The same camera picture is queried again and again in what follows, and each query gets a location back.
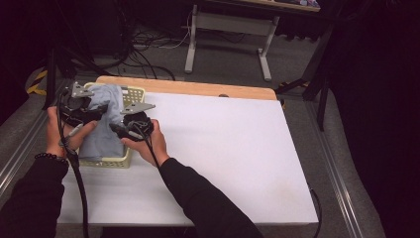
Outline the person's right hand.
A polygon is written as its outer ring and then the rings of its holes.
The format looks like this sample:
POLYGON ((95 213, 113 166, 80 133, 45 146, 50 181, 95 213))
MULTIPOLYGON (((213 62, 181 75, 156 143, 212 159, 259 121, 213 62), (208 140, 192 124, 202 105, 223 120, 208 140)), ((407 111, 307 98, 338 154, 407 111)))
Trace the person's right hand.
POLYGON ((153 119, 152 123, 154 130, 146 141, 135 142, 128 138, 123 138, 121 142, 128 148, 137 151, 145 161, 159 168, 170 158, 170 155, 167 153, 166 141, 160 130, 158 120, 153 119))

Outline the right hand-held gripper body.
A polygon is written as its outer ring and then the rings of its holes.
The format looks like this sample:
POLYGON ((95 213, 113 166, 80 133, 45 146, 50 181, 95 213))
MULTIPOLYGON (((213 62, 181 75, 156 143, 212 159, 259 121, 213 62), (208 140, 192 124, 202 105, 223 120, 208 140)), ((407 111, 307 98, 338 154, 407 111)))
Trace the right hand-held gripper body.
POLYGON ((124 115, 124 127, 119 137, 129 138, 135 142, 147 139, 154 130, 154 125, 151 118, 146 114, 146 111, 153 108, 155 108, 155 106, 149 103, 130 103, 122 111, 122 114, 124 115))

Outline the pale yellow plastic basket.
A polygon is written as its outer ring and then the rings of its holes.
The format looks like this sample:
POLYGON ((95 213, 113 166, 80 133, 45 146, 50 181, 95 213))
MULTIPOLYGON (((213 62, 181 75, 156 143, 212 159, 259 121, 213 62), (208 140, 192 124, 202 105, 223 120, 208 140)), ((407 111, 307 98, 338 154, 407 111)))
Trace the pale yellow plastic basket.
MULTIPOLYGON (((86 83, 84 87, 88 89, 89 86, 95 85, 95 84, 102 85, 104 83, 90 82, 90 83, 86 83)), ((123 110, 132 102, 145 101, 146 92, 142 88, 126 86, 126 85, 118 85, 118 86, 121 87, 122 93, 123 93, 123 103, 124 103, 123 110)), ((126 169, 130 166, 131 154, 132 154, 132 151, 128 149, 126 146, 124 146, 124 156, 122 158, 101 158, 100 160, 79 158, 79 162, 82 166, 86 166, 86 167, 90 166, 90 167, 99 167, 99 168, 126 169)))

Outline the light blue tank top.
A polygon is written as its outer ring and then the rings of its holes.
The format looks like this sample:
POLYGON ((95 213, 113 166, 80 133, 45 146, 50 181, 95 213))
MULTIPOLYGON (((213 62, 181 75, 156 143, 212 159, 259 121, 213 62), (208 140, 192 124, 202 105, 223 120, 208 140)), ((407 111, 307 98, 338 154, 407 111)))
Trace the light blue tank top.
POLYGON ((110 127, 110 124, 119 124, 123 120, 122 89, 115 84, 95 84, 88 89, 94 93, 88 109, 94 110, 106 105, 107 110, 97 122, 95 129, 84 138, 79 148, 79 158, 92 160, 122 158, 124 146, 110 127))

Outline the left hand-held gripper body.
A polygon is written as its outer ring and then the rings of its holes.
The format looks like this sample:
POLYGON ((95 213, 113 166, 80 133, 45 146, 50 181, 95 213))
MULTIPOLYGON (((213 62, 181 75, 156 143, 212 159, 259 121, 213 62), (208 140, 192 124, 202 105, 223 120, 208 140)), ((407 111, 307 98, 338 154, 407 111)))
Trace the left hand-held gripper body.
POLYGON ((94 112, 89 110, 93 95, 92 91, 89 91, 77 81, 71 87, 66 87, 58 100, 60 118, 72 127, 79 124, 85 125, 94 120, 94 112))

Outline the colourful flat item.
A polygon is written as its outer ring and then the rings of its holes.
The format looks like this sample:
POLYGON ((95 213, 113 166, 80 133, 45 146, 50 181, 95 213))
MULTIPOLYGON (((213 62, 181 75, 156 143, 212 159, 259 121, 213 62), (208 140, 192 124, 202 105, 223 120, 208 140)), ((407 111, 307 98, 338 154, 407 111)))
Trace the colourful flat item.
POLYGON ((274 0, 275 2, 288 3, 300 6, 320 8, 317 0, 274 0))

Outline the person's left hand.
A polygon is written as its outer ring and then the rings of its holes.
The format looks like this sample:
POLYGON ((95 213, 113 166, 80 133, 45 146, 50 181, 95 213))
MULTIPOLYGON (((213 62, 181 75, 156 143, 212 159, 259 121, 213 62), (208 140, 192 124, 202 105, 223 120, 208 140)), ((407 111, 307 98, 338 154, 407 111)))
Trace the person's left hand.
MULTIPOLYGON (((56 155, 60 158, 66 158, 66 150, 59 144, 61 138, 65 138, 71 131, 72 127, 65 125, 62 133, 59 132, 60 126, 56 114, 56 107, 49 107, 47 110, 49 121, 47 124, 47 148, 46 152, 56 155)), ((71 150, 77 150, 87 137, 97 126, 96 121, 91 121, 79 129, 73 136, 68 139, 68 147, 71 150)))

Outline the black metal stand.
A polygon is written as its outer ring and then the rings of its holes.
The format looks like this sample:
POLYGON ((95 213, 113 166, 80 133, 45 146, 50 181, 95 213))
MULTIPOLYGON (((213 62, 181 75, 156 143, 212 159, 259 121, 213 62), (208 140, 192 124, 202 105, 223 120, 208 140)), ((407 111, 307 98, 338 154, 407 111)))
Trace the black metal stand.
POLYGON ((96 65, 92 60, 79 54, 69 47, 57 45, 48 51, 47 56, 47 96, 43 109, 53 104, 56 95, 55 78, 56 70, 59 69, 66 78, 74 78, 76 75, 72 60, 78 60, 84 66, 96 72, 98 75, 109 75, 109 72, 96 65))
POLYGON ((320 37, 318 46, 307 64, 302 76, 299 79, 286 84, 281 84, 274 92, 277 95, 284 94, 287 91, 302 86, 308 82, 309 85, 302 93, 304 101, 313 101, 319 95, 319 104, 316 112, 316 123, 320 131, 324 131, 324 116, 326 111, 326 103, 328 98, 329 82, 325 75, 321 73, 321 64, 324 53, 328 48, 328 44, 333 33, 334 27, 329 26, 324 34, 320 37))

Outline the aluminium floor rail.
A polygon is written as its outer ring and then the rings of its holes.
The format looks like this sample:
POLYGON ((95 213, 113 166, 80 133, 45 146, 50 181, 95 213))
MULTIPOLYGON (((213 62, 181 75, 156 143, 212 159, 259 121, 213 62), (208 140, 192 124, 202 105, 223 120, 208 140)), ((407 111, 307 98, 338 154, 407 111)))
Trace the aluminium floor rail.
POLYGON ((44 104, 43 96, 31 94, 0 126, 0 198, 44 132, 47 121, 44 104))
POLYGON ((305 101, 304 105, 309 115, 311 126, 314 129, 314 133, 317 137, 317 140, 321 145, 326 171, 328 173, 330 182, 335 192, 350 238, 365 238, 359 221, 356 217, 356 213, 348 189, 345 185, 343 177, 338 171, 337 165, 335 163, 335 158, 333 156, 326 134, 319 129, 317 123, 316 107, 312 102, 308 101, 305 101))

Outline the white-framed desk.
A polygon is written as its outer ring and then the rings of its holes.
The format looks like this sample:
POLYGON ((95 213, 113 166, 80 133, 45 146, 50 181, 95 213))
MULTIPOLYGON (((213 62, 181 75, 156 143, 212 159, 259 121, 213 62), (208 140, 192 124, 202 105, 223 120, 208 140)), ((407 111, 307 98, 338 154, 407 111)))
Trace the white-framed desk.
MULTIPOLYGON (((275 2, 274 0, 236 0, 237 2, 246 2, 261 6, 272 7, 282 10, 297 10, 304 12, 319 12, 320 8, 300 6, 288 3, 275 2)), ((198 10, 198 6, 194 5, 191 11, 191 22, 188 23, 189 47, 186 56, 185 68, 186 73, 192 73, 195 50, 196 50, 196 30, 215 30, 222 32, 232 32, 265 37, 265 45, 257 50, 260 60, 263 79, 271 81, 266 54, 274 36, 274 32, 278 26, 279 17, 274 16, 271 20, 252 20, 247 17, 222 16, 221 14, 204 13, 198 10)))

